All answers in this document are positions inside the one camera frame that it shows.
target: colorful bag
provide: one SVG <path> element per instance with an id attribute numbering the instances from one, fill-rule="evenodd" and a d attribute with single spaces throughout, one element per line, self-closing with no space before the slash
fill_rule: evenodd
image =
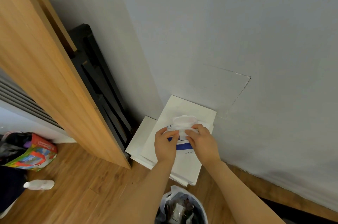
<path id="1" fill-rule="evenodd" d="M 27 151 L 11 162 L 4 164 L 4 166 L 40 171 L 42 168 L 52 162 L 56 156 L 57 147 L 55 145 L 48 142 L 39 135 L 32 133 L 32 145 L 27 149 Z"/>

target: forearm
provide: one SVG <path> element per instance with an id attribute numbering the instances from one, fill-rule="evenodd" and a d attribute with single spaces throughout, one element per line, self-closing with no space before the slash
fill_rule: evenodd
<path id="1" fill-rule="evenodd" d="M 256 196 L 224 162 L 206 167 L 238 224 L 285 224 L 258 196 Z"/>
<path id="2" fill-rule="evenodd" d="M 121 202 L 114 210 L 114 216 L 108 218 L 105 224 L 153 224 L 172 165 L 171 162 L 158 162 L 155 164 L 142 183 Z"/>

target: hand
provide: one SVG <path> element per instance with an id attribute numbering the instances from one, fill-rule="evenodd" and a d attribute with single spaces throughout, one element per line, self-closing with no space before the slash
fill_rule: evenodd
<path id="1" fill-rule="evenodd" d="M 176 157 L 176 144 L 179 139 L 179 131 L 165 132 L 166 130 L 167 127 L 164 127 L 155 134 L 155 154 L 157 162 L 169 162 L 173 165 Z"/>
<path id="2" fill-rule="evenodd" d="M 185 130 L 188 135 L 187 140 L 190 142 L 195 154 L 202 165 L 206 168 L 220 162 L 218 154 L 217 142 L 211 136 L 209 130 L 201 124 L 194 124 L 191 128 L 198 129 L 198 133 L 192 130 Z"/>

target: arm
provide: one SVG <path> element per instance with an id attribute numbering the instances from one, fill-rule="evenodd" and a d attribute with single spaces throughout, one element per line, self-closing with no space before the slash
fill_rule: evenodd
<path id="1" fill-rule="evenodd" d="M 114 210 L 114 215 L 106 219 L 105 224 L 154 223 L 159 203 L 175 161 L 176 143 L 179 139 L 178 131 L 164 133 L 166 130 L 167 128 L 160 129 L 155 135 L 157 164 L 135 191 Z M 167 138 L 172 136 L 172 140 L 168 141 Z"/>
<path id="2" fill-rule="evenodd" d="M 198 133 L 186 130 L 187 139 L 209 174 L 213 177 L 238 224 L 285 224 L 258 196 L 244 185 L 221 161 L 217 143 L 207 128 L 195 124 Z"/>

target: white bottle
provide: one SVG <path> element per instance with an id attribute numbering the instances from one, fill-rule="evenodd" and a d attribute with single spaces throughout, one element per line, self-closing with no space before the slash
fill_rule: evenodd
<path id="1" fill-rule="evenodd" d="M 54 187 L 55 182 L 53 180 L 41 180 L 36 179 L 23 184 L 24 188 L 30 190 L 48 190 Z"/>

